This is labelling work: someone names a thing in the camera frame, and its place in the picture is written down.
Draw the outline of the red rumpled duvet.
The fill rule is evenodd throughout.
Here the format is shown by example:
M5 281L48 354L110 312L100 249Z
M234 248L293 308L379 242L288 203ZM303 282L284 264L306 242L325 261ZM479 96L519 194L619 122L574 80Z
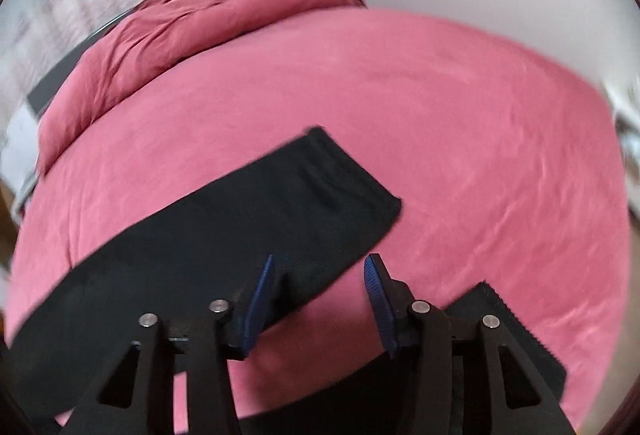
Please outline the red rumpled duvet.
M43 113L37 172L85 130L179 62L299 13L364 0L144 0L89 47Z

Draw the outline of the black embroidered pants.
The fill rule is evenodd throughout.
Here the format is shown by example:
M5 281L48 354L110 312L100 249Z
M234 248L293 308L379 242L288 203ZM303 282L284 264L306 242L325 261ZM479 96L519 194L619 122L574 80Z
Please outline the black embroidered pants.
M143 219L66 273L3 361L1 411L15 433L64 434L75 407L134 338L139 318L192 318L237 299L272 256L265 328L228 362L239 434L396 434L392 363L363 280L376 253L451 317L497 316L560 403L564 371L481 283L442 308L432 266L409 255L401 203L315 127Z

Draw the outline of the pink bed sheet mattress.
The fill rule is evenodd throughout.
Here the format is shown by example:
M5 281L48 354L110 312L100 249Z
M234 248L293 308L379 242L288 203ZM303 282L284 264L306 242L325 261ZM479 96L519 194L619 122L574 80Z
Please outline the pink bed sheet mattress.
M300 14L175 65L99 117L27 207L6 333L111 237L314 125L401 199L378 246L392 276L438 306L488 282L561 361L563 410L582 423L629 279L608 105L539 54L405 12Z

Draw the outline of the white low shelf unit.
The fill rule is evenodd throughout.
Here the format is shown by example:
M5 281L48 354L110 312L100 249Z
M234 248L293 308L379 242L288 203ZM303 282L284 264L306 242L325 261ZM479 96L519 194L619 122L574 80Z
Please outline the white low shelf unit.
M627 88L608 83L603 89L622 152L628 207L639 218L639 77Z

